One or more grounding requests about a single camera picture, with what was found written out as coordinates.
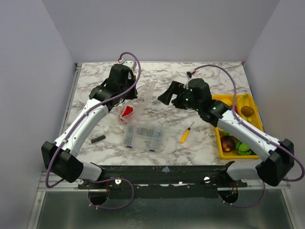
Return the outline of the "red bell pepper toy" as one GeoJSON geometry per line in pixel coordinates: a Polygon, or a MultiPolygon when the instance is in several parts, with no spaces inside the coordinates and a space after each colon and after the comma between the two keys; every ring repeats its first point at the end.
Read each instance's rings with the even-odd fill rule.
{"type": "Polygon", "coordinates": [[[127,123],[133,114],[133,108],[129,105],[122,106],[119,110],[118,117],[123,123],[127,123]]]}

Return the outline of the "clear zip top bag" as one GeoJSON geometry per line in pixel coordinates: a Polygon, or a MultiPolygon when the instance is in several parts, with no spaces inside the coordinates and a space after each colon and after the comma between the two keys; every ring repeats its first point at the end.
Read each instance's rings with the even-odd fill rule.
{"type": "Polygon", "coordinates": [[[143,114],[144,110],[152,103],[153,93],[156,84],[157,82],[153,81],[151,83],[147,83],[143,86],[140,86],[138,88],[138,98],[123,103],[122,106],[129,105],[133,108],[133,114],[127,123],[139,119],[140,116],[143,114]]]}

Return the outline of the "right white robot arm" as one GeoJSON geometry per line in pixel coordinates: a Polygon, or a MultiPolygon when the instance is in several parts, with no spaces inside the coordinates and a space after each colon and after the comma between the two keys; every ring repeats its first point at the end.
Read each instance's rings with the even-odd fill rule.
{"type": "Polygon", "coordinates": [[[228,105],[212,98],[209,85],[203,79],[191,79],[187,85],[173,81],[158,100],[178,109],[195,110],[203,121],[230,133],[259,156],[258,160],[231,163],[219,175],[225,187],[241,179],[260,179],[275,187],[294,166],[294,145],[290,140],[280,141],[237,118],[228,105]]]}

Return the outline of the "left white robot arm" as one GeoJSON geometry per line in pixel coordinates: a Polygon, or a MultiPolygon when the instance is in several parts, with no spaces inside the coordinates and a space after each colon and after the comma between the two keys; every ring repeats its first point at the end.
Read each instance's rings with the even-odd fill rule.
{"type": "Polygon", "coordinates": [[[111,67],[109,77],[91,90],[84,108],[72,124],[52,143],[42,147],[45,168],[72,183],[77,179],[89,180],[94,188],[102,188],[106,177],[100,166],[81,162],[77,155],[93,128],[124,99],[135,99],[135,61],[124,61],[111,67]]]}

